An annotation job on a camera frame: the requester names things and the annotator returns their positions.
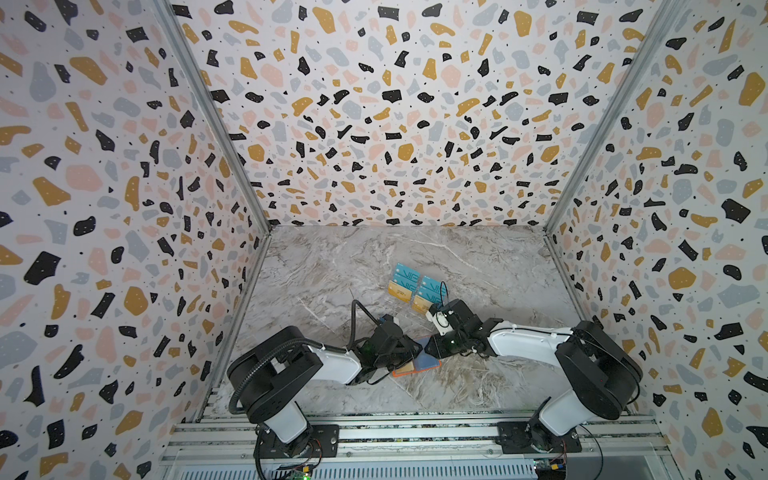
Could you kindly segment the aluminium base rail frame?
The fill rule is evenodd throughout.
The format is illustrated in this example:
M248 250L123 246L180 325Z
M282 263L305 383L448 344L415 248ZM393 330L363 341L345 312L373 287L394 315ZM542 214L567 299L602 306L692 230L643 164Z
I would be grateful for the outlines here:
M523 412L313 416L334 431L328 452L265 459L255 468L254 426L235 417L182 424L160 458L157 479L679 479L649 416L591 421L550 453L511 447Z

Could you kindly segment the orange card holder wallet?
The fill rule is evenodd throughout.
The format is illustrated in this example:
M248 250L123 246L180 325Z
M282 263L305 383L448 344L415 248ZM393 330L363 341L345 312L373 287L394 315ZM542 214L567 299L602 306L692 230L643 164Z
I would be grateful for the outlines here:
M417 342L423 347L423 350L419 353L419 355L412 360L414 363L414 371L410 372L407 375L413 375L425 371L429 371L432 369L436 369L442 366L442 361L431 356L426 352L426 346L429 342L429 337L423 337L417 340ZM395 378L403 377L407 375L397 375L394 372L392 373L392 376Z

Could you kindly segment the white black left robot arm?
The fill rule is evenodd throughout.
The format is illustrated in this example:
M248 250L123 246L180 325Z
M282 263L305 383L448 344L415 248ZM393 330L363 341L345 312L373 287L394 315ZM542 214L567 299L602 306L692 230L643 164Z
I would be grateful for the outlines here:
M296 397L313 381L345 386L374 385L412 361L423 346L406 335L394 318L376 321L373 333L346 347L305 337L289 326L233 361L226 375L233 387L227 410L264 427L284 446L305 445L312 427Z

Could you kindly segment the teal vip card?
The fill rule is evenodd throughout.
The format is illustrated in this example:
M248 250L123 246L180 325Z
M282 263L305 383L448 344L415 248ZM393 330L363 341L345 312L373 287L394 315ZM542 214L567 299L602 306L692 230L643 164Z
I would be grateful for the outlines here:
M393 274L392 281L398 286L412 292L416 291L419 285L419 278L413 279L408 275L400 274L397 272Z
M444 281L438 281L429 276L422 277L420 288L438 296L448 294L447 285Z
M438 285L436 288L420 286L417 291L417 295L430 300L432 303L440 304L442 302L442 293L441 293L440 285Z
M418 283L421 278L421 274L417 270L402 263L396 265L393 276L404 282L410 283Z

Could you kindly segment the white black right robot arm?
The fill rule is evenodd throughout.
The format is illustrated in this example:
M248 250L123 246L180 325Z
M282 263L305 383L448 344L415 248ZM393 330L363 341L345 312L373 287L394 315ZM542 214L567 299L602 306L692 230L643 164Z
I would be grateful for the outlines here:
M564 450L578 426L594 418L616 420L639 397L641 368L594 322L544 328L499 318L482 321L459 299L430 306L426 317L438 329L425 347L434 358L517 357L564 373L569 387L562 395L546 399L528 421L499 427L498 443L515 452Z

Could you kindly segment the teal VIP card left upper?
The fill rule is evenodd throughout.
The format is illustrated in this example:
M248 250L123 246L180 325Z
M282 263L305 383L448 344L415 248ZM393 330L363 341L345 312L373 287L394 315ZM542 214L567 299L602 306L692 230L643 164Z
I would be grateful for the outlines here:
M417 270L402 263L396 265L393 276L404 282L410 283L418 283L421 278L421 274Z

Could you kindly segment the aluminium corner post left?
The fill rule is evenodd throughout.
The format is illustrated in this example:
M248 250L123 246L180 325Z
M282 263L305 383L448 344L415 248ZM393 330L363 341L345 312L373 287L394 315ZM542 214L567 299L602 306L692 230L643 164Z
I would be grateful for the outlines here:
M193 52L187 44L183 30L176 20L170 1L153 0L151 2L156 18L158 19L165 38L167 39L174 55L188 80L192 94L197 101L206 122L212 130L213 137L223 149L224 158L227 161L232 174L243 193L248 204L249 211L254 218L257 231L269 236L270 226L264 215L263 209L249 182L245 169L239 160L233 142L225 128L223 120L214 106L213 98L207 88Z

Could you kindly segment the aluminium corner post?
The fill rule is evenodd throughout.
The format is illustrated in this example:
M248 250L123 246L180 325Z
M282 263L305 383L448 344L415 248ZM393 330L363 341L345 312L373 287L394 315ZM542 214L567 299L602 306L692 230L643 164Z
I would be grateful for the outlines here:
M650 69L650 64L654 59L654 55L660 48L665 36L675 26L687 4L688 1L685 0L667 0L660 2L660 8L654 15L645 38L640 43L638 52L633 58L633 62L626 70L614 97L610 100L603 117L597 124L594 135L588 142L575 169L570 174L569 180L555 205L552 215L544 229L546 240L551 240L558 224L564 219L580 185L585 181L589 174L589 170L596 161L600 148L613 128L614 122L619 119L623 110L629 104L634 89L639 85L643 76Z
M213 137L223 149L224 158L227 161L232 174L243 193L248 204L249 211L254 218L257 231L269 236L270 226L264 215L263 209L249 182L245 169L239 160L233 142L225 128L223 120L214 106L213 98L207 88L193 52L187 44L183 30L176 20L170 1L153 0L151 2L156 18L158 19L165 38L167 39L174 55L188 80L192 94L197 101L206 122L212 130Z

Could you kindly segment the clear acrylic card display stand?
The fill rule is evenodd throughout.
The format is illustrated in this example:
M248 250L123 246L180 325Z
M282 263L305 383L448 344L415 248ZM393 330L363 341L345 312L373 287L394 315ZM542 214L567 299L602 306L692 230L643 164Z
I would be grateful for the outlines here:
M387 292L420 314L426 314L432 306L439 307L449 300L445 282L423 275L402 263L394 267Z

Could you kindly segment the teal VIP card left lower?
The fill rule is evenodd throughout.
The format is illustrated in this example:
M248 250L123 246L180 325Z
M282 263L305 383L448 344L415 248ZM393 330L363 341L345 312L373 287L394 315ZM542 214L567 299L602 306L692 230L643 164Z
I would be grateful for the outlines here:
M419 278L413 279L408 275L400 274L397 272L393 274L392 281L398 286L412 292L416 291L419 285Z

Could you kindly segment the teal VIP card right lower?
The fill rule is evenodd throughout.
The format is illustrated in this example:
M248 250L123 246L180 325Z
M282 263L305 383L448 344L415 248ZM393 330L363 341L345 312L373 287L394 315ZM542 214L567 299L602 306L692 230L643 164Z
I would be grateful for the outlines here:
M442 302L442 293L441 293L440 285L438 285L436 288L420 286L417 291L417 295L430 300L432 303L440 304Z

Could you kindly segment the gold vip card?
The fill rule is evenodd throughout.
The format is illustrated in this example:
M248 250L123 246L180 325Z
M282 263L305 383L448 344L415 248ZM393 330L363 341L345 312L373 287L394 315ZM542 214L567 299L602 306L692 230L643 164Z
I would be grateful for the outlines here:
M414 295L411 303L411 308L419 314L425 315L433 303L419 295Z
M414 363L412 361L410 361L410 362L406 363L405 365L403 365L402 367L400 367L397 370L395 370L394 373L397 374L397 375L407 375L407 374L409 374L410 372L413 372L413 371L414 371Z
M399 285L394 281L390 281L388 283L387 292L392 297L405 303L410 303L413 296L413 292L411 290Z

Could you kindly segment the teal VIP card right upper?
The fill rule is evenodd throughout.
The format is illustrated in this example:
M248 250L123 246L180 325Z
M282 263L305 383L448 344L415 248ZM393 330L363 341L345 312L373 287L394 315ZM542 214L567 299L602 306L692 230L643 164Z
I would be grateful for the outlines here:
M422 277L420 288L438 296L448 294L447 285L444 281L438 281L429 276Z

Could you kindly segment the aluminium corner post right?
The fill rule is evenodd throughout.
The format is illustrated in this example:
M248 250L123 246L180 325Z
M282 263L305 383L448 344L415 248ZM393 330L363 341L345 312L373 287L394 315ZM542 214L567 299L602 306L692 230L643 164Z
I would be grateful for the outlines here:
M623 110L629 104L634 89L639 85L643 76L650 69L650 64L654 59L654 55L660 48L665 36L675 26L687 4L688 1L685 0L667 0L660 2L660 8L654 15L645 38L640 43L638 52L633 58L633 62L626 70L614 97L610 100L603 117L597 124L594 135L588 142L575 169L570 174L569 180L555 205L552 215L544 229L546 240L551 240L558 224L564 219L580 185L585 181L589 174L589 170L596 161L600 148L613 128L614 122L619 119Z

